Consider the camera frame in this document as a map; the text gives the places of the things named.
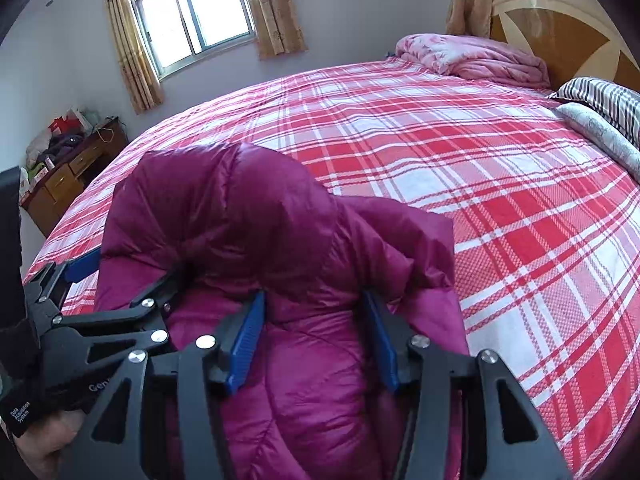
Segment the person's left hand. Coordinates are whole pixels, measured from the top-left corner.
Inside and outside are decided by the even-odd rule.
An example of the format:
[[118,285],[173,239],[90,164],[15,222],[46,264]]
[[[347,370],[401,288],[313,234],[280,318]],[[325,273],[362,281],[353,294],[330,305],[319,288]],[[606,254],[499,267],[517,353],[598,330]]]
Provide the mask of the person's left hand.
[[14,437],[5,422],[1,427],[37,479],[55,479],[62,449],[75,439],[85,418],[83,411],[58,411],[35,422],[21,437]]

